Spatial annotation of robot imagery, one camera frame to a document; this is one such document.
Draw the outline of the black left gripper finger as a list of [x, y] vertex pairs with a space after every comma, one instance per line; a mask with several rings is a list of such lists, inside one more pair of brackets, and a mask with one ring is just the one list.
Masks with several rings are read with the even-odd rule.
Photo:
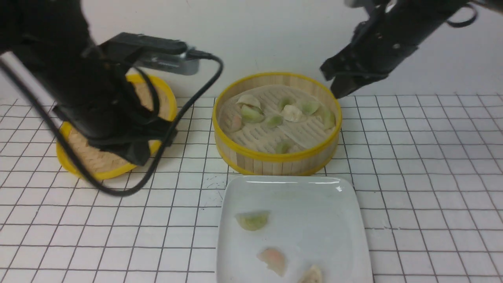
[[133, 165], [145, 165], [151, 156], [147, 141], [100, 145], [100, 150], [113, 153]]

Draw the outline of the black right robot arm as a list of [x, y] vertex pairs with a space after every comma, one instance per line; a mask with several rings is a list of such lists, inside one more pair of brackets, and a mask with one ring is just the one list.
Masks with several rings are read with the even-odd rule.
[[478, 18], [476, 6], [502, 13], [501, 0], [346, 0], [369, 18], [354, 29], [350, 43], [320, 67], [341, 99], [382, 81], [416, 52], [441, 25], [463, 28]]

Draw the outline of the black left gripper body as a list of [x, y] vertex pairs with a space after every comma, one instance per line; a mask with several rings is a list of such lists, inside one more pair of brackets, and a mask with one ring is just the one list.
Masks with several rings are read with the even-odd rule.
[[101, 151], [145, 152], [151, 140], [170, 145], [177, 105], [167, 83], [141, 70], [113, 81], [119, 86], [111, 94], [84, 92], [83, 102], [59, 103], [54, 113]]

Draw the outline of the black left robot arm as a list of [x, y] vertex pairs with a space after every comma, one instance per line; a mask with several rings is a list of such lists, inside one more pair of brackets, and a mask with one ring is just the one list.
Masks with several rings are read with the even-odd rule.
[[89, 145], [134, 165], [151, 156], [150, 140], [171, 125], [159, 118], [158, 92], [148, 79], [152, 109], [126, 72], [156, 47], [121, 33], [96, 45], [79, 0], [2, 0], [1, 52], [11, 51], [56, 101], [56, 115]]

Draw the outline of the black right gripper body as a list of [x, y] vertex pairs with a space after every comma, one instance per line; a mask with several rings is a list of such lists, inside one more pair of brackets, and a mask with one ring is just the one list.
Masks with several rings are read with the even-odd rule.
[[351, 42], [322, 63], [320, 71], [327, 81], [369, 85], [386, 79], [404, 59], [417, 50], [385, 20], [360, 23]]

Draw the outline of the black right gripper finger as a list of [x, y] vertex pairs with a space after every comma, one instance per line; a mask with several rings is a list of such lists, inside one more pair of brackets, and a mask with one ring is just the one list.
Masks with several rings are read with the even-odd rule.
[[336, 99], [351, 95], [366, 85], [377, 82], [378, 78], [361, 75], [336, 75], [332, 81], [332, 94]]

